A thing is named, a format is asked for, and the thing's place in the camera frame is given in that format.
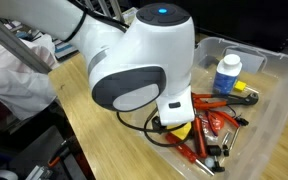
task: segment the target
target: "wooden desk surface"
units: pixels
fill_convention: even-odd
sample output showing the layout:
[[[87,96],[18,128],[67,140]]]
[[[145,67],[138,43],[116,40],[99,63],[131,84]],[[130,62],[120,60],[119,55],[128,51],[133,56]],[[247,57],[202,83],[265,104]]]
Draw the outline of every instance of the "wooden desk surface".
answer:
[[[115,113],[93,102],[81,55],[49,77],[97,179],[183,179]],[[288,179],[288,122],[261,179]]]

